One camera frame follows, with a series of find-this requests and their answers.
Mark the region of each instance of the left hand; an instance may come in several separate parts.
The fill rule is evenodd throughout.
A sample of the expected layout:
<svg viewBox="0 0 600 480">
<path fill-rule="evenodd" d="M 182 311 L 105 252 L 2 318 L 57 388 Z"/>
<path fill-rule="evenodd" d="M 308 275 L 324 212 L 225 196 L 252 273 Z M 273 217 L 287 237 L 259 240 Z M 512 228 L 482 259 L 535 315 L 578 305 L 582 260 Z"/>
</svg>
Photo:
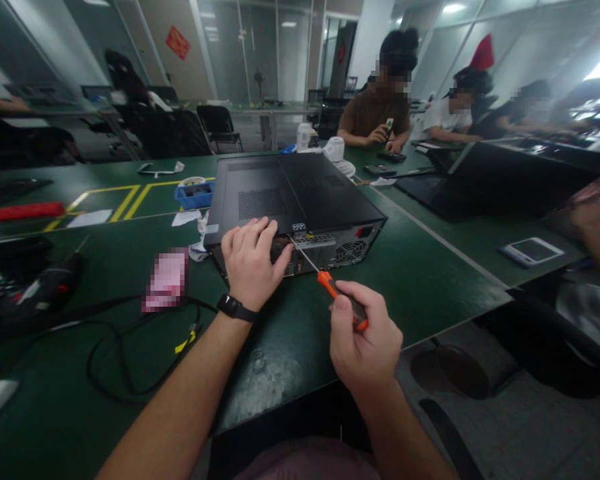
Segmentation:
<svg viewBox="0 0 600 480">
<path fill-rule="evenodd" d="M 387 151 L 394 151 L 396 153 L 402 152 L 402 148 L 405 146 L 405 142 L 400 141 L 390 141 L 386 146 Z"/>
<path fill-rule="evenodd" d="M 229 278 L 229 294 L 245 308 L 258 312 L 278 288 L 291 261 L 293 244 L 271 264 L 271 244 L 278 222 L 267 217 L 252 219 L 244 227 L 229 230 L 222 238 L 222 255 Z"/>
</svg>

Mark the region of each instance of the red object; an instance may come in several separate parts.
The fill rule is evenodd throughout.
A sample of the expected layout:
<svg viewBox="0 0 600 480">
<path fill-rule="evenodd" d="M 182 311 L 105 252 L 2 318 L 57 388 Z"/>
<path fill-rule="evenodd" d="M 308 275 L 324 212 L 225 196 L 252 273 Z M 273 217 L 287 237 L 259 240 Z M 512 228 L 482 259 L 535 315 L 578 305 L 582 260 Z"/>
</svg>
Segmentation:
<svg viewBox="0 0 600 480">
<path fill-rule="evenodd" d="M 347 49 L 345 48 L 345 43 L 342 42 L 342 45 L 340 45 L 340 49 L 338 50 L 338 65 L 340 65 L 342 63 L 342 60 L 345 59 L 346 52 Z"/>
<path fill-rule="evenodd" d="M 487 70 L 488 68 L 491 68 L 494 63 L 491 34 L 488 34 L 480 41 L 469 66 L 477 68 L 478 70 Z"/>
<path fill-rule="evenodd" d="M 180 60 L 187 58 L 187 54 L 191 48 L 191 44 L 182 36 L 180 30 L 176 27 L 171 27 L 171 30 L 169 30 L 167 45 L 178 57 L 180 57 Z"/>
<path fill-rule="evenodd" d="M 65 214 L 62 202 L 32 203 L 16 207 L 0 208 L 0 221 L 30 217 L 59 217 Z"/>
</svg>

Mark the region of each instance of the black hair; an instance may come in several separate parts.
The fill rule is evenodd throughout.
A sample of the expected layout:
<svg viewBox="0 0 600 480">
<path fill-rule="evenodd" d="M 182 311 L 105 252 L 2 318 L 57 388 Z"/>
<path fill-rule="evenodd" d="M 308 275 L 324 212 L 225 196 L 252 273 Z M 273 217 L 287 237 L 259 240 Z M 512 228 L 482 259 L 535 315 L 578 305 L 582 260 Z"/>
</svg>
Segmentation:
<svg viewBox="0 0 600 480">
<path fill-rule="evenodd" d="M 416 29 L 389 32 L 380 46 L 380 65 L 387 68 L 390 77 L 406 78 L 418 64 L 417 50 Z"/>
<path fill-rule="evenodd" d="M 115 90 L 124 91 L 129 103 L 151 104 L 149 90 L 133 69 L 129 58 L 122 53 L 107 49 L 105 50 L 105 60 Z"/>
<path fill-rule="evenodd" d="M 455 98 L 458 90 L 471 90 L 474 99 L 482 98 L 493 90 L 493 80 L 484 70 L 465 67 L 453 76 L 454 86 L 449 90 L 450 98 Z"/>
</svg>

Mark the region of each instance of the wristwatch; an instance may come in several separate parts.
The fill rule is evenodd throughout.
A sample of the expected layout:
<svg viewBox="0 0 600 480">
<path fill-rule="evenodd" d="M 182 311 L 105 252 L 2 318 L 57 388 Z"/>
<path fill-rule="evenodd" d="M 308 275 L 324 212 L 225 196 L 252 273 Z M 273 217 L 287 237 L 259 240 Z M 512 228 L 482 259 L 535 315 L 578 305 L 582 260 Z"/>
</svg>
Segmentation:
<svg viewBox="0 0 600 480">
<path fill-rule="evenodd" d="M 220 297 L 216 307 L 226 316 L 231 318 L 237 318 L 251 323 L 255 322 L 256 318 L 258 318 L 258 312 L 245 308 L 242 303 L 226 293 Z"/>
</svg>

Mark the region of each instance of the white shirt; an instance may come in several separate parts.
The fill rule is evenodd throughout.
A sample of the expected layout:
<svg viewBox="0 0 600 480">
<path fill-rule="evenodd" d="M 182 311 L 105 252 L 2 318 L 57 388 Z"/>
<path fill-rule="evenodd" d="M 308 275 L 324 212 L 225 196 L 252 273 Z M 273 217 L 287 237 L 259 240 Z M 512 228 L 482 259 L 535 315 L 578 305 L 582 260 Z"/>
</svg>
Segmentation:
<svg viewBox="0 0 600 480">
<path fill-rule="evenodd" d="M 155 108 L 155 106 L 157 105 L 164 111 L 173 111 L 171 107 L 168 106 L 156 93 L 150 91 L 149 96 L 151 98 L 151 106 L 153 108 Z M 111 102 L 114 105 L 126 105 L 127 94 L 123 90 L 114 90 L 111 92 Z"/>
<path fill-rule="evenodd" d="M 472 122 L 470 109 L 449 113 L 449 97 L 446 97 L 433 102 L 432 106 L 420 115 L 413 126 L 409 140 L 427 140 L 429 138 L 427 130 L 432 127 L 440 127 L 442 130 L 450 132 L 470 127 Z"/>
</svg>

